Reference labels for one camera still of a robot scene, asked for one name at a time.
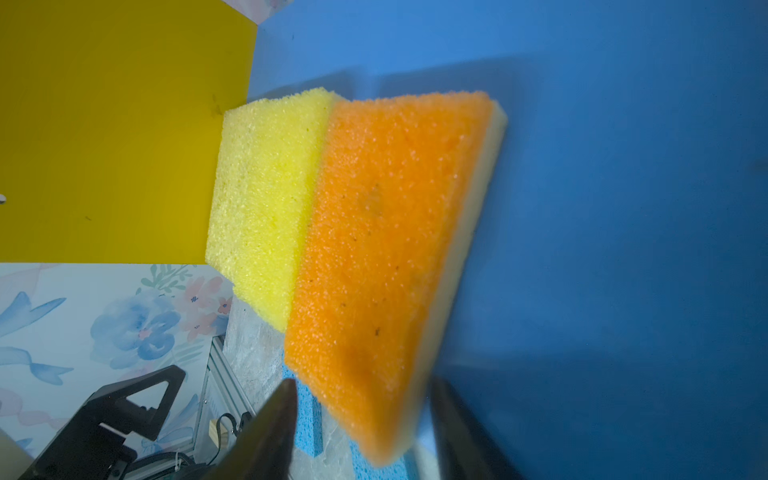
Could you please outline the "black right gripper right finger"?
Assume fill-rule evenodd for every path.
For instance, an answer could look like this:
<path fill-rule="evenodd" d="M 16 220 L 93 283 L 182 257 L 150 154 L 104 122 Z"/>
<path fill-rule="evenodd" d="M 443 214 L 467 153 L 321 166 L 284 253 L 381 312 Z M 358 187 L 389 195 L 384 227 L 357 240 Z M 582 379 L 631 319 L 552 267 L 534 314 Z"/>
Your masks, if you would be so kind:
<path fill-rule="evenodd" d="M 524 479 L 447 380 L 432 380 L 429 400 L 441 479 Z"/>

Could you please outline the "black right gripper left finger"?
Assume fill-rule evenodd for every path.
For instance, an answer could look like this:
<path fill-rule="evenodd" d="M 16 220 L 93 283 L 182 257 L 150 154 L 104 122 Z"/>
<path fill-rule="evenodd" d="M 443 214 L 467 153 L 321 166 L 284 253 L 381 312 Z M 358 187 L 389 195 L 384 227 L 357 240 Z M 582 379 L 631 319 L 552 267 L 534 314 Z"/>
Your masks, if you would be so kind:
<path fill-rule="evenodd" d="M 296 381 L 284 379 L 203 479 L 288 479 L 297 417 Z"/>

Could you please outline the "orange scrub sponge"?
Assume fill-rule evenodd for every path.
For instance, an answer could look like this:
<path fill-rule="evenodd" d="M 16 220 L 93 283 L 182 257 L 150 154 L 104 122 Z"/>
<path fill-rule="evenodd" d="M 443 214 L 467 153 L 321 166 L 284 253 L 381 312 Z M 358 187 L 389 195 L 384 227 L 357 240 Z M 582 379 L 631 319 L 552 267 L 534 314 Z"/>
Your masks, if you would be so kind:
<path fill-rule="evenodd" d="M 285 361 L 377 467 L 414 441 L 506 127 L 483 92 L 331 116 Z"/>

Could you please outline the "yellow scrub sponge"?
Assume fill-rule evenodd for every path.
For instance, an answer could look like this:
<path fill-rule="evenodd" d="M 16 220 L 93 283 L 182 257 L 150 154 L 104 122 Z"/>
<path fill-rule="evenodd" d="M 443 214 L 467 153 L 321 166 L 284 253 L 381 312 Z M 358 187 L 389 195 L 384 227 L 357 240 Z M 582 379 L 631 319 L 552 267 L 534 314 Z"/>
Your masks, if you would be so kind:
<path fill-rule="evenodd" d="M 234 294 L 285 332 L 331 114 L 324 88 L 227 111 L 209 215 L 205 260 Z"/>

